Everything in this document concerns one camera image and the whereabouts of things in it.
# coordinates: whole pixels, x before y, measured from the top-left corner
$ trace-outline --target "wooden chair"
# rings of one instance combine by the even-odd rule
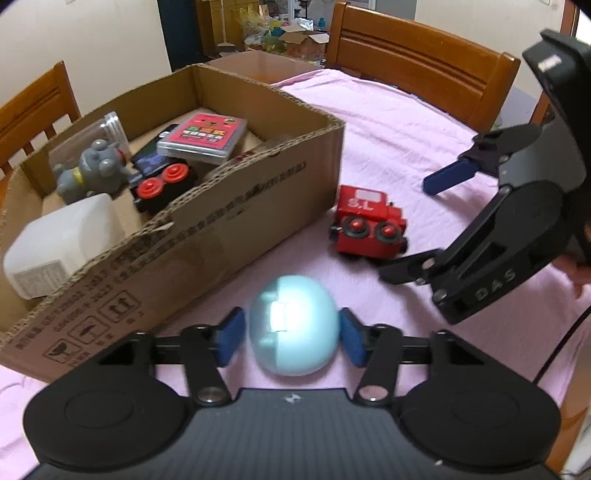
[[[12,167],[8,160],[23,149],[33,153],[31,140],[45,132],[56,134],[53,122],[67,115],[74,122],[80,111],[72,93],[66,66],[61,61],[0,108],[0,206],[4,201]]]
[[[409,20],[337,3],[326,66],[417,95],[476,130],[491,129],[521,61]]]

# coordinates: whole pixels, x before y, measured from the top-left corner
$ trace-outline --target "red toy car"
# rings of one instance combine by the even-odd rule
[[[337,252],[387,260],[406,253],[407,222],[383,192],[341,185],[330,238]]]

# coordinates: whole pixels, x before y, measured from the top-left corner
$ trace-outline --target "small cardboard box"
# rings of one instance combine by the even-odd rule
[[[307,30],[300,25],[286,25],[281,28],[285,33],[279,39],[285,42],[290,57],[307,61],[323,58],[326,44],[329,42],[328,33]]]
[[[47,162],[58,143],[116,111],[134,153],[199,108],[247,119],[244,149],[279,135],[292,140],[214,176],[150,220],[126,190],[115,207],[127,238],[42,301],[18,297],[0,273],[0,364],[51,381],[127,333],[154,329],[332,207],[342,121],[274,87],[189,66],[124,93],[30,155],[9,184],[0,254],[28,222],[60,206]]]

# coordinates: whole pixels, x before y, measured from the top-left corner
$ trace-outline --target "black cable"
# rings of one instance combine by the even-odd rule
[[[587,310],[585,310],[579,316],[579,318],[577,318],[577,320],[573,323],[573,325],[571,326],[569,331],[566,332],[564,334],[564,336],[560,339],[560,341],[558,342],[558,345],[556,345],[556,348],[552,351],[551,355],[548,357],[548,360],[546,360],[545,364],[542,365],[542,368],[540,368],[540,371],[535,376],[534,385],[537,385],[538,383],[540,383],[540,380],[542,379],[544,374],[548,371],[548,369],[550,368],[550,365],[552,365],[552,362],[554,361],[554,359],[556,359],[556,357],[558,356],[560,351],[564,348],[566,343],[570,340],[570,338],[574,335],[574,333],[578,330],[578,328],[583,324],[583,322],[587,319],[587,317],[590,314],[591,314],[591,305],[587,308]]]

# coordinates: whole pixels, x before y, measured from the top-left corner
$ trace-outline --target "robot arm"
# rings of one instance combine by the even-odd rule
[[[438,193],[484,171],[499,191],[445,250],[422,252],[383,265],[393,284],[430,283],[433,301],[458,323],[501,298],[557,256],[568,252],[591,264],[584,228],[591,220],[591,48],[550,30],[524,52],[556,118],[543,127],[520,126],[477,135],[458,162],[425,180]]]

